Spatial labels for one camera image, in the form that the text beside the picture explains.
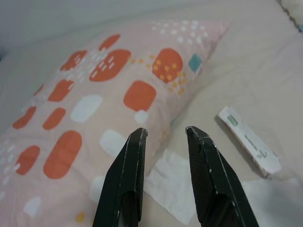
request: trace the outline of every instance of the white bedsheet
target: white bedsheet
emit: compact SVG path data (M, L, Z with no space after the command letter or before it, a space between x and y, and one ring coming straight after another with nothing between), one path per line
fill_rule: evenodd
M264 142L303 179L303 37L275 0L206 0L145 17L230 21L229 32L204 69L203 89L172 125L170 150L188 156L184 128L206 131L243 180L260 178L250 157L215 117L233 106ZM111 24L12 52L0 62L0 131L65 57ZM147 195L141 226L183 226ZM198 226L196 217L190 226Z

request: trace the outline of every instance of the pillow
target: pillow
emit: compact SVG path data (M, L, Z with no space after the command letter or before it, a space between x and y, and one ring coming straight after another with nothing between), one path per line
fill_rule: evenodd
M89 226L128 135L148 130L149 171L226 29L134 21L70 55L0 137L1 226Z
M303 0L281 0L283 8L295 21L300 32L303 32Z

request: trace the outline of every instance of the patterned pillowcase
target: patterned pillowcase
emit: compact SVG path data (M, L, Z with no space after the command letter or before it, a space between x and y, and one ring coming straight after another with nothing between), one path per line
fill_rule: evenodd
M0 136L2 226L89 226L128 135L148 130L149 171L226 29L132 22L73 53Z
M300 32L303 32L303 0L281 0L282 7L295 21Z

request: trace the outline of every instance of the white wall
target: white wall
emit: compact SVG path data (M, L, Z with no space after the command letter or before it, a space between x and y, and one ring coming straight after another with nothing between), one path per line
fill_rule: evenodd
M2 0L0 56L87 25L193 1L197 0Z

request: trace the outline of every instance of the green logo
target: green logo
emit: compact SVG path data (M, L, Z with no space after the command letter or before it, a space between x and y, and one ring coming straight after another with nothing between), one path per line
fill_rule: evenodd
M227 119L232 123L233 126L237 126L238 125L237 120L232 115L229 115L227 117Z

